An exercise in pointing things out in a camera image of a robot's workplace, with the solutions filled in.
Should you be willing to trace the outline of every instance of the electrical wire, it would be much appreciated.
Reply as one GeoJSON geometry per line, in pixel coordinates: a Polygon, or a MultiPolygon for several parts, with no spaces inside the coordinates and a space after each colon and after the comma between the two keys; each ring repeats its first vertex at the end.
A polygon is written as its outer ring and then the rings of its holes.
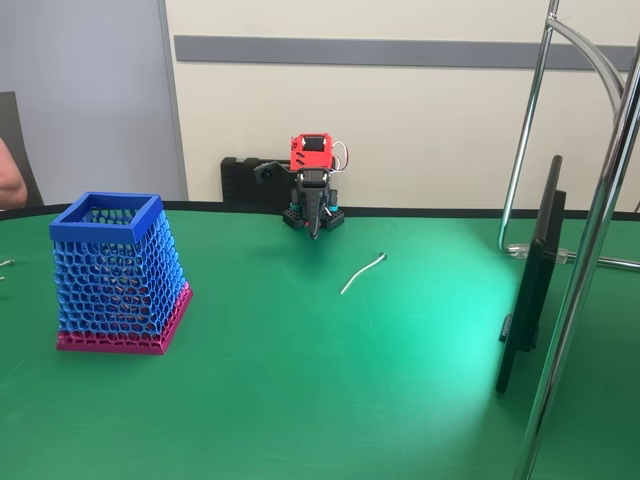
{"type": "Polygon", "coordinates": [[[342,160],[340,159],[340,157],[334,155],[333,161],[336,162],[338,168],[332,169],[331,173],[344,172],[345,168],[347,168],[347,166],[349,165],[349,149],[343,142],[333,142],[333,145],[331,145],[331,150],[333,150],[336,145],[342,146],[342,149],[344,150],[344,167],[342,166],[342,160]]]}
{"type": "Polygon", "coordinates": [[[384,252],[381,252],[380,255],[378,256],[378,259],[375,262],[371,262],[366,267],[363,267],[360,270],[358,270],[356,273],[354,273],[353,276],[347,282],[347,284],[344,286],[344,288],[342,290],[340,290],[340,295],[344,295],[344,292],[347,291],[347,288],[349,288],[351,283],[353,283],[353,281],[358,277],[358,275],[360,275],[362,272],[365,272],[365,271],[369,270],[371,267],[377,265],[378,263],[380,263],[381,261],[386,260],[386,259],[387,259],[387,254],[384,253],[384,252]]]}

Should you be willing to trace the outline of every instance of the gray door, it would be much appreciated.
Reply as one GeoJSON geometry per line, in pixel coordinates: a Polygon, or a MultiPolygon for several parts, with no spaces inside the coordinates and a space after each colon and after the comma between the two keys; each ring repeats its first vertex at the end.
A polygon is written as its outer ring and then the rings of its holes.
{"type": "Polygon", "coordinates": [[[186,198],[160,7],[0,0],[0,91],[16,92],[45,203],[87,190],[186,198]]]}

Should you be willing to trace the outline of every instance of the pink basket base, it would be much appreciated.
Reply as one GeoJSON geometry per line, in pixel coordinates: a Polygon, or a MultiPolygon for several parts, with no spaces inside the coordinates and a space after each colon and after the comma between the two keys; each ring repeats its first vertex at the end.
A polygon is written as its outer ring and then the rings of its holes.
{"type": "Polygon", "coordinates": [[[182,316],[191,302],[193,291],[185,283],[162,334],[58,332],[58,350],[101,353],[140,353],[163,355],[167,352],[182,316]]]}

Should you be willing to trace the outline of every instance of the green table surface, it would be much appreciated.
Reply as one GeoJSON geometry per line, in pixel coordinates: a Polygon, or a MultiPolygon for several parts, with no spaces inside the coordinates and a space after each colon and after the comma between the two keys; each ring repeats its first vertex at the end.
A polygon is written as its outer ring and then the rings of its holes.
{"type": "MultiPolygon", "coordinates": [[[[277,216],[170,211],[194,298],[168,353],[141,356],[55,349],[53,218],[0,222],[0,478],[511,478],[571,267],[495,394],[524,267],[498,220],[349,218],[313,242],[277,216]]],[[[613,222],[603,253],[639,240],[613,222]]],[[[597,271],[534,479],[638,478],[639,307],[640,275],[597,271]]]]}

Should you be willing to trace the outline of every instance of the mesh basket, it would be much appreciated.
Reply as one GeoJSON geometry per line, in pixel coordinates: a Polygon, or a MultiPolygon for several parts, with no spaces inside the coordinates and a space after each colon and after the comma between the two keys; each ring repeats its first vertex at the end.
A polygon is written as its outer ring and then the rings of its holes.
{"type": "Polygon", "coordinates": [[[163,349],[191,291],[160,197],[85,194],[50,225],[50,235],[58,346],[163,349]]]}

